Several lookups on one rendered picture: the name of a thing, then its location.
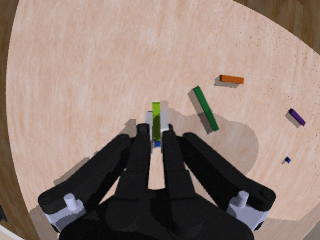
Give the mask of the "purple rod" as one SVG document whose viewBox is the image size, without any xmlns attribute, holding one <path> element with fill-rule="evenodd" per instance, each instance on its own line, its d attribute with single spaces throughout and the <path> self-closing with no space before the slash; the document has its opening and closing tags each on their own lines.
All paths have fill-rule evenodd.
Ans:
<svg viewBox="0 0 320 240">
<path fill-rule="evenodd" d="M 305 125 L 305 121 L 299 116 L 299 114 L 292 108 L 290 108 L 289 113 L 302 125 Z"/>
</svg>

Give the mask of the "orange rod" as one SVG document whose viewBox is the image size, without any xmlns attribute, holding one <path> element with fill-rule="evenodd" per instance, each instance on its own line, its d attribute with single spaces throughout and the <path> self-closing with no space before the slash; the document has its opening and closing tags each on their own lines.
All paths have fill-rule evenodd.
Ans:
<svg viewBox="0 0 320 240">
<path fill-rule="evenodd" d="M 228 75 L 220 75 L 219 81 L 244 84 L 244 78 Z"/>
</svg>

